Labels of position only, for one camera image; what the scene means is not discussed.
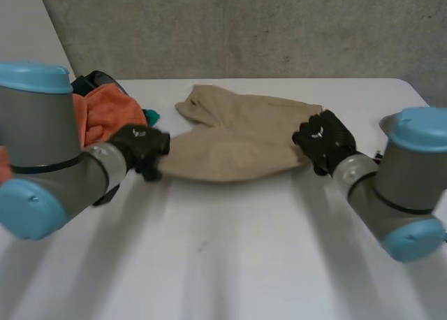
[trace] folded cloth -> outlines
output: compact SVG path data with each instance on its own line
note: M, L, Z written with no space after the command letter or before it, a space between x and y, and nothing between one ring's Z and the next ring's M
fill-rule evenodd
M292 135L322 107L195 86L175 105L195 128L173 138L159 170L209 182L250 180L308 163Z
M116 84L101 85L86 97L73 95L80 146L88 146L109 139L125 124L147 125L141 107ZM12 178L9 158L0 147L0 185Z

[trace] table surface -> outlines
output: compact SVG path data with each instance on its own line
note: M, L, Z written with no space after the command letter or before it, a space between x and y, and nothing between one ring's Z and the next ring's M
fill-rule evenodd
M173 136L191 128L174 104L195 83L215 84L322 104L369 155L385 146L383 116L425 105L394 79L120 82ZM243 184L145 184L130 173L111 204L44 241L0 231L2 320L437 320L446 282L446 248L394 262L309 168Z

